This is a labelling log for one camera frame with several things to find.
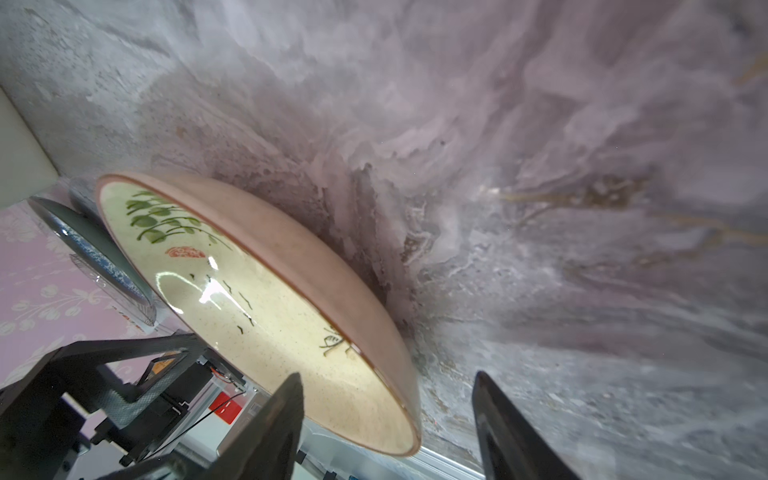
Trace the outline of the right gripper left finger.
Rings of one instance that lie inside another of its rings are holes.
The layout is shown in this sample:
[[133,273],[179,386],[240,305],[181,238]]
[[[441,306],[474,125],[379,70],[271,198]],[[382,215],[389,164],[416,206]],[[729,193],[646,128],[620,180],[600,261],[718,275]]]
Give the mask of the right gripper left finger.
[[272,394],[230,447],[200,479],[289,479],[304,419],[301,376],[293,373]]

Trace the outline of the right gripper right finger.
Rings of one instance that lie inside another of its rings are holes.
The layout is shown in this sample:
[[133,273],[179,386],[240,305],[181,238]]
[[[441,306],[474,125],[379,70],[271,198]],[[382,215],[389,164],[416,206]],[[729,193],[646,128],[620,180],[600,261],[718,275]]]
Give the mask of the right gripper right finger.
[[487,479],[579,479],[484,371],[475,376],[472,407]]

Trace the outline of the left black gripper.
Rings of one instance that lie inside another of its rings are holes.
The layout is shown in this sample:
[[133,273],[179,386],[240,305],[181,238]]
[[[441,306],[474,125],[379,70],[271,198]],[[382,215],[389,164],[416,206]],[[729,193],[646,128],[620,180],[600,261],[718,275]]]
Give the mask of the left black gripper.
[[[123,382],[111,363],[169,352],[172,363],[137,384]],[[1,390],[1,477],[64,478],[76,453],[83,415],[103,411],[120,429],[131,425],[204,352],[194,334],[133,340],[78,341],[46,354],[24,378]]]

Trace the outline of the cream plate with green leaves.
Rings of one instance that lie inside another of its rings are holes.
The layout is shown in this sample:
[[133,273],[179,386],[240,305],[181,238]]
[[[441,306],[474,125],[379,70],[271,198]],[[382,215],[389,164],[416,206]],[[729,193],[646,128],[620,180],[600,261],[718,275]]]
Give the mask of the cream plate with green leaves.
[[415,367],[356,272],[286,213],[191,174],[103,176],[102,219],[136,271],[208,346],[274,393],[291,374],[304,411],[392,456],[422,443]]

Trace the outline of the white plastic bin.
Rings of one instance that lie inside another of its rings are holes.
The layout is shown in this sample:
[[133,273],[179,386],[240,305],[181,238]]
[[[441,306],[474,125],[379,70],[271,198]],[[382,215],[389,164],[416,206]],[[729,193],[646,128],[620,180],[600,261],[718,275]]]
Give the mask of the white plastic bin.
[[1,90],[1,209],[39,194],[59,179],[42,146]]

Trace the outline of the teal patterned small plate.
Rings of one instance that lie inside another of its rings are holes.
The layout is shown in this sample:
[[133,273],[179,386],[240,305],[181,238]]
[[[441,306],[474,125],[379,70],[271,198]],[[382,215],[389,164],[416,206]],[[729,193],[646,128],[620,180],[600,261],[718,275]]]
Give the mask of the teal patterned small plate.
[[151,302],[152,290],[123,255],[111,236],[96,223],[56,201],[32,196],[34,213],[88,266],[129,298]]

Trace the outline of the clear glass plate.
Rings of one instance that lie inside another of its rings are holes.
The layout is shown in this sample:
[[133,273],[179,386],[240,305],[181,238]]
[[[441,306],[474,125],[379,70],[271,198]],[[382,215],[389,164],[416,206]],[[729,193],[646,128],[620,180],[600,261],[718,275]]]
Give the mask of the clear glass plate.
[[[98,213],[96,203],[92,198],[92,186],[93,183],[91,181],[83,179],[71,180],[68,187],[69,200],[72,206],[80,214],[84,215],[107,232],[106,226]],[[119,306],[118,311],[121,315],[130,318],[145,331],[156,328],[157,310],[153,302],[153,294],[151,296],[151,302],[149,304],[143,304],[129,298],[119,290],[111,280],[102,277],[76,254],[71,255],[70,259],[81,273],[86,275]]]

